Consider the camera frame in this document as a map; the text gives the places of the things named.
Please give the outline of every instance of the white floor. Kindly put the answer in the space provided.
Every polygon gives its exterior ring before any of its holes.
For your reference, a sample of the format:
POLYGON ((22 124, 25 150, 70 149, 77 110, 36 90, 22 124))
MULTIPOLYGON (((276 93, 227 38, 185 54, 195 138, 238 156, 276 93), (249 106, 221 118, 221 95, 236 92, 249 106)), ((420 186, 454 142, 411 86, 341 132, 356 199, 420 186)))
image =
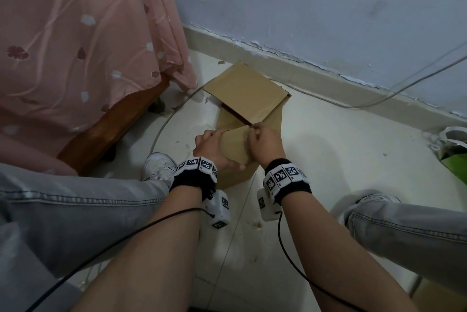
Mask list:
MULTIPOLYGON (((199 84, 230 66, 191 52, 199 84)), ((335 107, 286 87, 292 97, 283 109, 282 137, 288 158, 301 167, 314 195, 331 212, 362 189, 377 189, 405 203, 453 210, 467 208, 467 186, 427 148, 424 134, 370 114, 335 107)), ((184 99, 176 86, 162 96, 163 116, 146 113, 118 143, 117 158, 101 164, 93 176, 139 179, 154 138, 184 99)), ((194 138, 214 129, 218 103, 203 91, 167 124, 155 151, 180 162, 191 154, 194 138)), ((277 240, 277 221, 261 220, 256 192, 264 172, 228 189, 232 223, 215 230, 205 222, 197 251, 193 305, 220 312, 318 311, 308 284, 286 260, 277 240)), ((299 262, 286 222, 283 241, 299 262)), ((384 259, 379 262, 408 289, 414 274, 384 259)), ((81 272, 74 281, 85 276, 81 272)))

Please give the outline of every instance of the open cardboard box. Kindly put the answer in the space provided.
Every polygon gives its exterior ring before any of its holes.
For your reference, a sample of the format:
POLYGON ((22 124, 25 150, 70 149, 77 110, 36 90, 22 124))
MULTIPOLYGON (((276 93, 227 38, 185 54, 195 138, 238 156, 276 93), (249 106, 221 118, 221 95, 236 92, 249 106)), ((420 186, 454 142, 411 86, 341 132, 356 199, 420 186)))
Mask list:
POLYGON ((222 153, 246 166, 241 172, 219 172, 217 188, 226 189, 250 179, 258 169, 258 162, 248 151, 249 126, 263 121, 280 133, 282 107, 290 94, 242 62, 229 67, 205 85, 204 90, 222 102, 216 123, 217 129, 228 130, 220 140, 222 153))

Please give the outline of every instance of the pink bedsheet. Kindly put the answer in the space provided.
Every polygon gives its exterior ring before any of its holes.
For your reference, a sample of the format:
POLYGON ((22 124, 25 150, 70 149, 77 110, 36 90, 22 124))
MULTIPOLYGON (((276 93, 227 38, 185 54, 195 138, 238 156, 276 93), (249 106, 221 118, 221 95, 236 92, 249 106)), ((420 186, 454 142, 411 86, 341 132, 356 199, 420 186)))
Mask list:
POLYGON ((56 174, 76 134, 168 73, 197 86, 174 0, 0 0, 0 161, 56 174))

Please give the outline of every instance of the shoe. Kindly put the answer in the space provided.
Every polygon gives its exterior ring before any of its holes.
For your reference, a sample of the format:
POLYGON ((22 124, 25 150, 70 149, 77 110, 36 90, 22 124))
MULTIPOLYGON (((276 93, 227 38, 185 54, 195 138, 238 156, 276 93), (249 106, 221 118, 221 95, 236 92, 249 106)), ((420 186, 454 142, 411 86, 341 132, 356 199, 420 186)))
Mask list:
POLYGON ((141 181, 161 180, 167 184, 169 189, 174 182, 174 174, 177 165, 169 156, 155 152, 150 154, 144 162, 141 172, 141 181))
POLYGON ((355 210, 359 205, 362 203, 369 203, 371 201, 388 201, 390 203, 402 203, 397 197, 394 197, 392 195, 385 195, 380 192, 373 193, 373 194, 368 194, 365 195, 364 197, 359 198, 357 201, 355 201, 352 205, 348 206, 341 215, 337 218, 337 221, 343 225, 347 226, 348 223, 348 218, 353 210, 355 210))

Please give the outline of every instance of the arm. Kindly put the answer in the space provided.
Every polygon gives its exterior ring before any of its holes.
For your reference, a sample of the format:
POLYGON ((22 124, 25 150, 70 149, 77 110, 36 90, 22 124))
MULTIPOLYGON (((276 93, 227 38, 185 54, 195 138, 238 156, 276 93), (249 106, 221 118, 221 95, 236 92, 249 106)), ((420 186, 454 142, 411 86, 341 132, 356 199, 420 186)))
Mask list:
MULTIPOLYGON (((219 150, 223 130, 195 139, 193 155, 213 161, 218 170, 244 169, 219 150)), ((199 207, 201 189, 178 186, 170 191, 150 222, 199 207)), ((187 212, 138 233, 94 280, 72 309, 81 311, 184 312, 190 303, 199 212, 187 212)))
MULTIPOLYGON (((286 158, 280 135, 256 124, 248 137, 250 150, 263 168, 286 158)), ((347 229, 310 193, 282 199, 290 234, 308 279, 367 311, 416 311, 400 285, 350 236, 347 229)), ((322 311, 353 311, 312 288, 322 311)))

